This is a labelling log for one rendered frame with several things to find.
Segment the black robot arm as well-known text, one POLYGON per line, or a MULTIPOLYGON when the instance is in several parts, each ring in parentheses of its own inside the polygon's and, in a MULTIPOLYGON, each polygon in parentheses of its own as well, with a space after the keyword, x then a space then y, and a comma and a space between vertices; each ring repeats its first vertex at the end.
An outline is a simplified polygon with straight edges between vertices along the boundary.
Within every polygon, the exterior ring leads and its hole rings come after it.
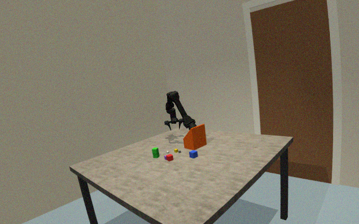
MULTIPOLYGON (((196 121, 186 114, 182 104, 179 101, 179 98, 180 97, 179 97, 179 94, 177 91, 167 93, 167 103, 165 106, 166 111, 170 115, 176 115, 176 111, 175 111, 176 109, 173 108, 174 103, 175 103, 177 109, 179 110, 180 114, 182 115, 183 125, 186 128, 189 128, 189 130, 190 130, 191 128, 194 128, 197 126, 195 124, 196 121)), ((176 122, 178 122, 178 119, 176 118, 176 116, 174 118, 171 118, 172 124, 176 124, 176 122)))

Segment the blue block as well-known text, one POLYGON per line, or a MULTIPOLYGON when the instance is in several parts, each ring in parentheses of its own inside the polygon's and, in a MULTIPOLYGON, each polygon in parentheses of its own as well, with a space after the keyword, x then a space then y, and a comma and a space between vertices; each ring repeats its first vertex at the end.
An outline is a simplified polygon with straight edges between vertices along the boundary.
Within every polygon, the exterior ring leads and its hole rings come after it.
POLYGON ((193 150, 193 151, 189 152, 189 155, 191 158, 196 158, 196 157, 198 157, 198 152, 193 150))

